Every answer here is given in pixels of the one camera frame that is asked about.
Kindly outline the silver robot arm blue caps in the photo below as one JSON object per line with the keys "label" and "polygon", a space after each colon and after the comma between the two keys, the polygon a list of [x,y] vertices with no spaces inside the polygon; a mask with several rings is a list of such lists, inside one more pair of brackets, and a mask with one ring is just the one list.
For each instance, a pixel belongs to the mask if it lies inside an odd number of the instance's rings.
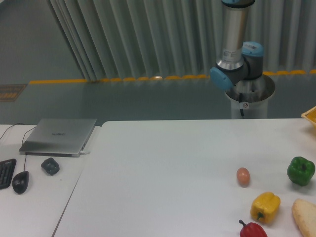
{"label": "silver robot arm blue caps", "polygon": [[232,89],[242,80],[259,78],[263,73],[263,46],[244,41],[246,23],[254,0],[223,0],[223,33],[216,66],[210,78],[222,90]]}

